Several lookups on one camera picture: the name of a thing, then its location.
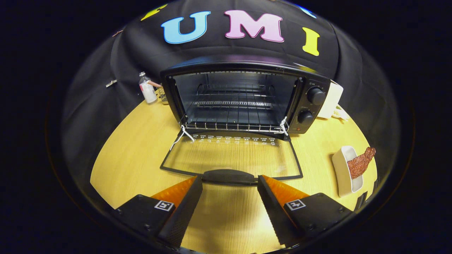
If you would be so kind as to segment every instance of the white container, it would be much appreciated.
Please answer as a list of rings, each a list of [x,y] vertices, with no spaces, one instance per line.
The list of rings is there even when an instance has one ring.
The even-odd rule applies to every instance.
[[[152,103],[157,100],[157,96],[152,85],[148,84],[147,82],[143,82],[140,84],[140,88],[147,103]]]
[[[355,193],[363,187],[363,175],[352,179],[347,161],[356,158],[356,151],[352,146],[343,146],[333,155],[333,165],[338,181],[339,196],[344,197]]]
[[[330,88],[328,89],[328,93],[326,94],[325,102],[323,103],[322,108],[317,114],[317,117],[326,119],[330,118],[339,103],[343,91],[344,88],[342,86],[331,80]]]

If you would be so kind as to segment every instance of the plastic bottle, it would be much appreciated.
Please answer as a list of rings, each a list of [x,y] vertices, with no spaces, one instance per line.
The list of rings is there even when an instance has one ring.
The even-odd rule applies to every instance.
[[[141,78],[139,84],[141,91],[143,92],[144,99],[148,104],[155,102],[157,100],[157,96],[155,94],[154,87],[147,83],[151,79],[146,77],[145,72],[140,72],[140,77]]]

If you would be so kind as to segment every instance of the meat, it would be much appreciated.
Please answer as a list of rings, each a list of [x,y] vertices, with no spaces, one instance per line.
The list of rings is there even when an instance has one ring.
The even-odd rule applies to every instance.
[[[369,163],[376,152],[375,148],[368,147],[364,154],[354,158],[353,160],[347,161],[352,179],[357,178],[366,171],[367,166],[369,166]]]

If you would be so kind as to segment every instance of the black knob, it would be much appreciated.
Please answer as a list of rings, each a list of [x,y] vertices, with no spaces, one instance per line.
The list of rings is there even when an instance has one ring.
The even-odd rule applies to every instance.
[[[314,121],[314,116],[310,111],[303,111],[298,114],[297,121],[303,126],[309,126]]]
[[[308,100],[314,105],[321,105],[326,99],[326,94],[322,89],[314,87],[308,91]]]

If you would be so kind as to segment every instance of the white dish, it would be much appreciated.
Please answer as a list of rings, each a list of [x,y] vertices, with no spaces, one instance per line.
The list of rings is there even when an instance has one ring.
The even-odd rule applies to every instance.
[[[363,187],[363,175],[352,179],[347,161],[356,158],[356,151],[352,146],[343,146],[333,155],[333,165],[338,181],[339,196],[343,197],[355,193]]]

